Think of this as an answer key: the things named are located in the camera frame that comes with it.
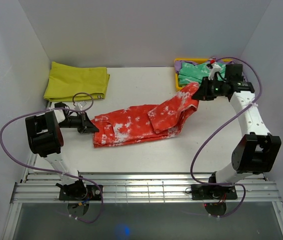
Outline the red tie-dye trousers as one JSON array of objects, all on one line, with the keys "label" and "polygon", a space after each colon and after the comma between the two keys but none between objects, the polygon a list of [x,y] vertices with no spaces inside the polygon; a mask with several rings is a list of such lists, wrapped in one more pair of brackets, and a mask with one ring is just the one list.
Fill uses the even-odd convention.
[{"label": "red tie-dye trousers", "polygon": [[199,101],[192,95],[200,84],[191,82],[161,104],[144,104],[100,114],[93,123],[95,148],[117,147],[159,141],[178,135],[186,120],[197,111]]}]

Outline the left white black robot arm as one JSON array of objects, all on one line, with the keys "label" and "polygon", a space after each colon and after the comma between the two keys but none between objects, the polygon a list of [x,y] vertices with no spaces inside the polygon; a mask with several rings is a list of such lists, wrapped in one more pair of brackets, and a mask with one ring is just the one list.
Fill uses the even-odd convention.
[{"label": "left white black robot arm", "polygon": [[45,113],[25,118],[28,144],[32,153],[45,159],[57,171],[61,183],[57,184],[61,192],[75,200],[86,200],[89,191],[85,182],[79,179],[79,171],[72,168],[62,154],[64,138],[61,128],[77,129],[79,134],[95,134],[99,129],[84,112],[85,102],[75,106],[75,111],[63,102],[57,102]]}]

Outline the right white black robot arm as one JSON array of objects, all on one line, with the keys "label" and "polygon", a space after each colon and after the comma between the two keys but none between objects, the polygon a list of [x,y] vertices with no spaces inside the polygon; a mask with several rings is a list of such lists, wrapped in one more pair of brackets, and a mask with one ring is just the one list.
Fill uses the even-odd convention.
[{"label": "right white black robot arm", "polygon": [[227,64],[224,75],[217,62],[211,61],[207,68],[209,75],[203,77],[200,87],[191,97],[193,100],[212,101],[219,96],[226,97],[236,112],[242,138],[231,154],[230,163],[214,172],[207,183],[191,185],[193,200],[235,200],[235,185],[252,175],[271,171],[279,153],[282,141],[271,134],[259,113],[255,89],[242,75],[242,64]]}]

